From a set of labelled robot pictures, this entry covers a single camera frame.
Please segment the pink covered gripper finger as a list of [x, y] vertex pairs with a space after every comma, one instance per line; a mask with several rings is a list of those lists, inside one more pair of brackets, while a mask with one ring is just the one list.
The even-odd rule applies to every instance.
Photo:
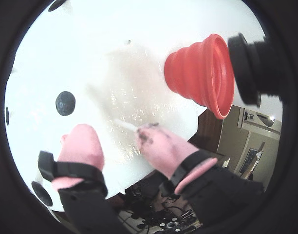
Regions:
[[167, 180], [162, 195], [180, 195], [208, 227], [237, 214], [263, 194], [263, 185], [242, 179], [217, 164], [207, 151], [150, 123], [135, 132], [140, 153]]
[[124, 234], [126, 228], [106, 201], [104, 155], [95, 129], [76, 125], [62, 137], [58, 160], [40, 151], [38, 168], [57, 190], [64, 212], [81, 234]]

